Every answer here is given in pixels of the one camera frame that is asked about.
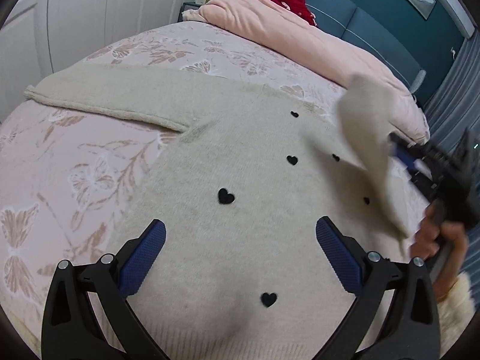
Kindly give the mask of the beige knit sweater black hearts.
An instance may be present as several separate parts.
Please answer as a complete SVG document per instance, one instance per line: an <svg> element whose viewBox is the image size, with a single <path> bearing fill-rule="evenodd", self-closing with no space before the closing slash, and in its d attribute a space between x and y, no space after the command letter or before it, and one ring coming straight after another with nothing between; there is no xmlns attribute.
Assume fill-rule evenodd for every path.
<svg viewBox="0 0 480 360"><path fill-rule="evenodd" d="M315 239L329 216L405 256L408 181L387 135L416 104L354 76L338 126L268 86L160 67L73 66L27 91L55 107L178 134L133 195L112 249L152 219L166 242L129 302L174 359L308 359L351 304Z"/></svg>

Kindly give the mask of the white fleece jacket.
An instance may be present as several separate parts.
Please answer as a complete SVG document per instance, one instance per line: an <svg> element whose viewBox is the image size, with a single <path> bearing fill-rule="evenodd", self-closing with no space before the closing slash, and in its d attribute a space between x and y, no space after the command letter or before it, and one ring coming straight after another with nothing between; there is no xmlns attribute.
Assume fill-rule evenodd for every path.
<svg viewBox="0 0 480 360"><path fill-rule="evenodd" d="M440 327L440 356L450 350L467 328L475 313L470 291L470 277L461 272L448 295L438 304Z"/></svg>

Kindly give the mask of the blue curtain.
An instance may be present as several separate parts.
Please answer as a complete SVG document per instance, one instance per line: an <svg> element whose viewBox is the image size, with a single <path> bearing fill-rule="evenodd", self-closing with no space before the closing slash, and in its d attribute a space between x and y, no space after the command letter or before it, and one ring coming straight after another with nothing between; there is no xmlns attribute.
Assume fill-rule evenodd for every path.
<svg viewBox="0 0 480 360"><path fill-rule="evenodd" d="M464 41L450 71L425 107L430 137L447 152L468 128L479 136L479 32Z"/></svg>

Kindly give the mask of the pink butterfly pattern bedspread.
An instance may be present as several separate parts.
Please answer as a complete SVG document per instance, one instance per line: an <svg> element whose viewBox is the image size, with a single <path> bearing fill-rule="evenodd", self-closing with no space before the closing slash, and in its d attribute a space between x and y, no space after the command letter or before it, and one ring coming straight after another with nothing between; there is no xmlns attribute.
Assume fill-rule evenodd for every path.
<svg viewBox="0 0 480 360"><path fill-rule="evenodd" d="M327 121L343 87L268 47L187 21L103 47L87 63L197 72L267 85ZM41 349L47 284L61 258L92 263L106 250L135 189L173 131L22 102L1 125L1 307Z"/></svg>

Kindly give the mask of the white air conditioner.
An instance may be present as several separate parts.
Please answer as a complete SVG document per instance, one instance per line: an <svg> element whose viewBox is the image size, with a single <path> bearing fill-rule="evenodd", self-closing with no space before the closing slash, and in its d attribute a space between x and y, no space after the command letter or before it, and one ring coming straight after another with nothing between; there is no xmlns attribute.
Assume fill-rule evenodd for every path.
<svg viewBox="0 0 480 360"><path fill-rule="evenodd" d="M476 30L474 20L461 0L438 0L451 17L461 35L470 39Z"/></svg>

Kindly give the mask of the pink folded quilt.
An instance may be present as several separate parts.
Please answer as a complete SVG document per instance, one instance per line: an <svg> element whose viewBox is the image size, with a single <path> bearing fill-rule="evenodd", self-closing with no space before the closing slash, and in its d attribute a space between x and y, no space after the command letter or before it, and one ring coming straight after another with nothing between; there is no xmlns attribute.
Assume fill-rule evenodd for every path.
<svg viewBox="0 0 480 360"><path fill-rule="evenodd" d="M417 143L431 138L425 114L385 63L271 0L210 0L197 10L185 10L182 18L214 25L268 47L345 89L354 75L376 80L394 91L390 122Z"/></svg>

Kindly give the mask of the dark nightstand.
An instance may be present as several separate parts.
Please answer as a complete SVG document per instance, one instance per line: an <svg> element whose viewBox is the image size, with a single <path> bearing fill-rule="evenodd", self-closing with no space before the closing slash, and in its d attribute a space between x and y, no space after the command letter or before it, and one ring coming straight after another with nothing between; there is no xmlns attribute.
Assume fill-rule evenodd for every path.
<svg viewBox="0 0 480 360"><path fill-rule="evenodd" d="M205 23L205 19L198 13L201 5L194 2L183 2L178 15L178 22L194 21Z"/></svg>

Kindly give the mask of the white wardrobe doors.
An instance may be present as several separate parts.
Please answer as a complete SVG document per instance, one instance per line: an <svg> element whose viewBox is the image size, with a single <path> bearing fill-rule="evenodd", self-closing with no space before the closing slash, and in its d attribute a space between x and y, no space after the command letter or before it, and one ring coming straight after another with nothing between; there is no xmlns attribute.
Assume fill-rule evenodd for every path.
<svg viewBox="0 0 480 360"><path fill-rule="evenodd" d="M24 90L123 38L176 21L193 0L18 0L1 26L1 118Z"/></svg>

